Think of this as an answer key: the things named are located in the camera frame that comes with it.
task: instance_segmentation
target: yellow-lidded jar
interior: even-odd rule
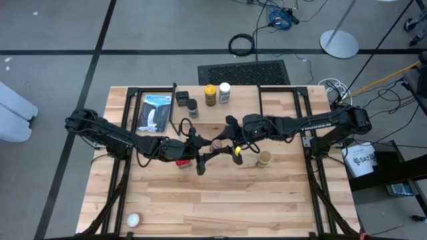
[[[216,87],[214,85],[206,85],[205,87],[206,105],[214,106],[216,104]]]

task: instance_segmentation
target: wooden tabletop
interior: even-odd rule
[[[324,87],[307,88],[313,114],[330,111]],[[197,133],[206,139],[212,139],[222,131],[225,116],[233,115],[241,123],[244,115],[260,112],[258,90],[254,86],[233,86],[230,103],[217,103],[213,107],[205,105],[203,87],[179,86],[177,91],[189,91],[190,97],[197,100],[199,118],[192,121]],[[104,117],[116,125],[121,124],[126,92],[127,87],[110,89]],[[262,93],[262,99],[264,115],[296,117],[291,93]],[[129,111],[128,128],[132,113],[133,108]],[[177,125],[183,117],[188,117],[187,109],[175,104],[172,121]],[[320,129],[318,135],[328,131],[330,129]],[[185,137],[175,134],[169,123],[162,135],[185,140]],[[273,156],[265,169],[257,168],[257,155],[246,150],[242,151],[243,165],[234,164],[229,155],[219,155],[207,162],[203,176],[197,176],[195,164],[180,170],[175,163],[152,161],[142,169],[134,156],[121,235],[133,231],[136,236],[302,237],[308,236],[310,231],[316,232],[300,136],[297,135],[290,144],[270,140],[257,144]],[[201,150],[202,153],[207,151],[208,147]],[[102,154],[105,150],[96,151],[95,157]],[[332,149],[330,155],[342,159],[337,149]],[[113,159],[109,157],[102,157],[92,165],[76,232],[86,229],[104,206],[112,166]],[[324,159],[324,168],[332,203],[358,231],[360,227],[344,166]],[[319,202],[325,231],[328,232],[326,210],[322,201]],[[117,203],[113,207],[110,231],[116,209]],[[132,229],[126,225],[130,213],[138,213],[142,218],[141,223]]]

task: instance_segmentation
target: black floor mat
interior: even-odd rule
[[[197,67],[199,85],[290,85],[283,60]]]

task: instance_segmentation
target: gray floor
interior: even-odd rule
[[[284,0],[286,6],[295,2]],[[353,34],[363,49],[373,49],[391,27],[409,0],[381,3],[359,0],[342,29]],[[300,1],[295,14],[307,19],[323,0]],[[320,35],[333,29],[350,0],[329,0],[309,23],[290,31],[260,33],[261,48],[319,49]],[[94,49],[108,0],[0,0],[0,50]],[[251,33],[260,7],[228,0],[121,0],[117,2],[105,39],[104,49],[226,49],[237,33]],[[403,22],[419,12],[413,3],[380,48],[405,49],[415,31],[402,30]],[[417,47],[427,47],[427,41]],[[0,81],[38,106],[40,114],[33,122],[33,134],[25,143],[0,142],[0,239],[32,239],[45,204],[67,136],[63,126],[77,104],[91,56],[12,56],[0,55]],[[328,55],[300,55],[312,62],[314,83],[335,77],[349,84],[369,55],[340,60]],[[283,59],[292,84],[310,80],[308,62],[294,55],[260,55],[260,60]],[[232,55],[102,55],[85,106],[102,114],[112,85],[197,85],[197,66],[254,61],[254,56]],[[416,55],[375,55],[352,90],[417,61]],[[396,90],[407,96],[403,87]],[[354,99],[364,105],[376,93]],[[376,101],[369,113],[391,109],[394,103]],[[399,110],[393,116],[372,119],[373,130],[364,139],[377,140],[403,126],[416,105]],[[387,140],[407,145],[427,145],[426,116],[419,111],[405,130]],[[425,154],[425,149],[401,148],[408,159]],[[70,236],[75,226],[89,175],[93,150],[76,139],[63,184],[48,228],[47,237]],[[422,183],[427,191],[427,184]],[[393,198],[383,188],[354,193],[358,214],[368,233],[377,233],[404,225],[381,236],[421,239],[427,227],[408,216],[422,215],[413,197]]]

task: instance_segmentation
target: white ball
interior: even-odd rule
[[[131,213],[127,216],[127,226],[128,227],[136,227],[139,223],[139,215],[138,213]]]

